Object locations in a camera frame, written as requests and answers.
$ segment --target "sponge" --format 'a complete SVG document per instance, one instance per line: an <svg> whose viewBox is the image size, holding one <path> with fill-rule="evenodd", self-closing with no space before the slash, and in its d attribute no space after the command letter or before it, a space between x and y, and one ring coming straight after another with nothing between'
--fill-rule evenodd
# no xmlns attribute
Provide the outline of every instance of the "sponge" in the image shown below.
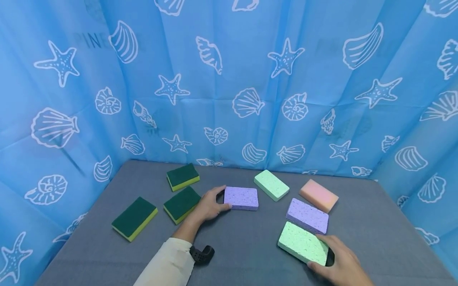
<svg viewBox="0 0 458 286"><path fill-rule="evenodd" d="M326 266L329 247L315 235L287 221L278 246L300 261L315 261Z"/></svg>
<svg viewBox="0 0 458 286"><path fill-rule="evenodd" d="M192 212L200 199L201 197L191 187L186 187L165 202L164 210L175 224L179 224Z"/></svg>
<svg viewBox="0 0 458 286"><path fill-rule="evenodd" d="M329 213L339 199L338 196L314 180L309 180L300 189L299 194L325 213Z"/></svg>
<svg viewBox="0 0 458 286"><path fill-rule="evenodd" d="M191 163L167 172L167 179L174 192L200 181L199 174Z"/></svg>
<svg viewBox="0 0 458 286"><path fill-rule="evenodd" d="M313 234L326 234L327 232L329 215L298 199L291 201L286 218Z"/></svg>
<svg viewBox="0 0 458 286"><path fill-rule="evenodd" d="M154 205L139 197L111 223L111 226L132 242L157 213L158 209Z"/></svg>
<svg viewBox="0 0 458 286"><path fill-rule="evenodd" d="M224 203L231 204L233 210L257 210L257 189L226 187Z"/></svg>
<svg viewBox="0 0 458 286"><path fill-rule="evenodd" d="M268 170L264 170L257 174L254 182L276 202L284 197L289 191L289 187Z"/></svg>

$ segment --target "white sleeve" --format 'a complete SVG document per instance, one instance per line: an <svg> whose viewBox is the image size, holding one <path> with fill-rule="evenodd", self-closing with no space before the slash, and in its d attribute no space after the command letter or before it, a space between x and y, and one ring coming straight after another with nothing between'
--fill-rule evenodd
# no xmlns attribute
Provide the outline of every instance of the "white sleeve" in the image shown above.
<svg viewBox="0 0 458 286"><path fill-rule="evenodd" d="M134 286L186 286L194 267L192 244L169 238L137 278Z"/></svg>

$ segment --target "blue shower curtain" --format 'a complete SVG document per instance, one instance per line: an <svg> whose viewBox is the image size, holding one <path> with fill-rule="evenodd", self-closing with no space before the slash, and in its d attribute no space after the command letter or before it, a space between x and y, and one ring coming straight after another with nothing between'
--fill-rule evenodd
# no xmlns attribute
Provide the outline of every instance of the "blue shower curtain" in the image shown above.
<svg viewBox="0 0 458 286"><path fill-rule="evenodd" d="M377 180L458 277L458 0L2 0L0 285L129 159Z"/></svg>

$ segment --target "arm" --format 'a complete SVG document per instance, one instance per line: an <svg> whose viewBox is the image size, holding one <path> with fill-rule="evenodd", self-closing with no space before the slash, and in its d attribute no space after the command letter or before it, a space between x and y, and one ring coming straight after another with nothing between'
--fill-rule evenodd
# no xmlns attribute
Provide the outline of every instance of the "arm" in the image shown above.
<svg viewBox="0 0 458 286"><path fill-rule="evenodd" d="M216 202L216 195L226 186L208 191L177 229L151 259L137 278L134 286L186 286L194 267L189 250L197 231L204 221L214 219L220 212L231 208Z"/></svg>
<svg viewBox="0 0 458 286"><path fill-rule="evenodd" d="M309 262L307 266L331 281L335 286L374 286L369 276L361 267L360 261L336 236L316 235L334 252L334 265L325 267L316 262Z"/></svg>

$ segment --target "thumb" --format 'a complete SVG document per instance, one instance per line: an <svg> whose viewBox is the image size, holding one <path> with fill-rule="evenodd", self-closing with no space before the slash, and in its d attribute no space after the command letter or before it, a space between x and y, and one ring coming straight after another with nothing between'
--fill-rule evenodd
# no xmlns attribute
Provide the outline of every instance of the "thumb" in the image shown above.
<svg viewBox="0 0 458 286"><path fill-rule="evenodd" d="M312 269L315 273L318 273L319 275L325 277L325 278L329 278L330 277L330 269L329 267L326 267L326 266L323 266L323 265L319 265L318 263L316 262L313 262L313 261L309 261L307 262L307 266Z"/></svg>
<svg viewBox="0 0 458 286"><path fill-rule="evenodd" d="M231 204L221 204L219 205L219 211L227 211L232 208Z"/></svg>

